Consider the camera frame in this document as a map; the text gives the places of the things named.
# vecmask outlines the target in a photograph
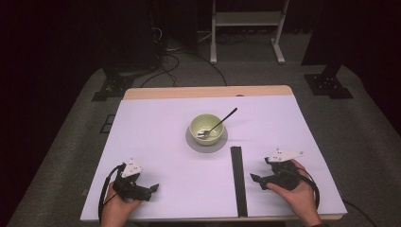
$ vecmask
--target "white shelf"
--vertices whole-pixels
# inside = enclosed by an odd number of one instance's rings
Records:
[[[278,26],[281,11],[216,12],[216,26]]]

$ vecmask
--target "gray carpet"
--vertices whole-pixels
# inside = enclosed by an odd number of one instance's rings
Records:
[[[321,73],[323,66],[301,66],[308,39],[305,34],[282,36],[285,65],[276,63],[266,36],[248,36],[247,41],[236,45],[218,45],[216,67],[230,86],[290,86],[343,197],[365,211],[378,226],[401,226],[400,136],[360,79],[346,67],[340,69],[338,79],[353,99],[312,95],[304,74]],[[209,58],[207,44],[200,46],[200,55]],[[224,85],[221,75],[204,60],[186,54],[174,56],[180,65],[171,75],[178,86]],[[168,58],[164,63],[168,69],[175,60]],[[132,87],[141,86],[156,73],[136,79]],[[114,97],[91,101],[104,80],[99,69],[82,89],[9,226],[98,226],[81,222],[79,217],[107,141],[108,134],[99,133],[101,126],[108,114],[116,113],[121,100]],[[170,76],[164,74],[145,87],[172,84]],[[372,226],[354,208],[347,209],[349,214],[331,222],[331,226]],[[286,225],[302,226],[299,221],[288,221]]]

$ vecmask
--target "wooden table edge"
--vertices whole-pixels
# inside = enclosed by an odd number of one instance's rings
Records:
[[[124,100],[156,98],[190,98],[219,96],[291,96],[286,85],[267,86],[225,86],[225,87],[168,87],[168,88],[130,88]]]

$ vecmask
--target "dark background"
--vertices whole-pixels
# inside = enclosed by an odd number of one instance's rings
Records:
[[[160,17],[149,18],[149,2]],[[280,4],[221,0],[218,9],[277,9]],[[193,31],[210,29],[210,13],[211,1],[195,0],[0,3],[0,225],[8,223],[95,70],[118,64],[157,66],[149,20],[196,45]],[[285,32],[312,30],[303,64],[335,59],[350,68],[400,132],[401,19],[395,1],[290,1]]]

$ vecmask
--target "spoon handle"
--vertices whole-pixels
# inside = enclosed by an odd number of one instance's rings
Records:
[[[217,127],[219,124],[223,123],[223,121],[225,121],[228,117],[233,115],[233,113],[235,113],[236,110],[237,110],[237,107],[235,107],[235,109],[233,109],[230,113],[228,113],[228,115],[226,117],[224,117],[224,119],[220,120],[220,122],[218,122],[218,124],[216,124],[215,127]]]

